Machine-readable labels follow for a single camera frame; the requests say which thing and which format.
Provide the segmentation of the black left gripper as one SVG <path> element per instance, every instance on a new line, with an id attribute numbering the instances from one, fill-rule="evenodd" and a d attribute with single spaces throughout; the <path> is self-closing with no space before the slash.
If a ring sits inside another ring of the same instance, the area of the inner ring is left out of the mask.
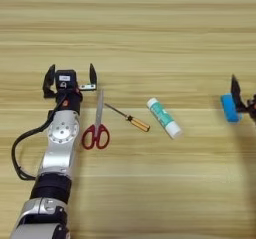
<path id="1" fill-rule="evenodd" d="M 77 114 L 80 113 L 81 102 L 83 101 L 83 91 L 96 91 L 97 90 L 97 74 L 96 70 L 92 63 L 90 63 L 90 83 L 76 86 L 71 89 L 59 89 L 56 94 L 56 103 L 57 110 L 71 110 L 75 111 Z M 51 65 L 45 75 L 43 82 L 43 93 L 45 98 L 54 98 L 55 93 L 51 89 L 51 86 L 54 84 L 54 76 L 55 76 L 55 65 Z"/>

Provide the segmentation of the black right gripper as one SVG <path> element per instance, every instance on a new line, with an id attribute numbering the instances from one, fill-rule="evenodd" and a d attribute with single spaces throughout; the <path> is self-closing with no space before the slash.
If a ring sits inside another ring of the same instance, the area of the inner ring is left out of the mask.
<path id="1" fill-rule="evenodd" d="M 231 94 L 235 104 L 236 111 L 239 113 L 247 113 L 249 114 L 250 118 L 256 124 L 256 94 L 253 96 L 252 99 L 247 101 L 247 107 L 243 103 L 241 99 L 241 89 L 239 82 L 235 75 L 231 78 Z"/>

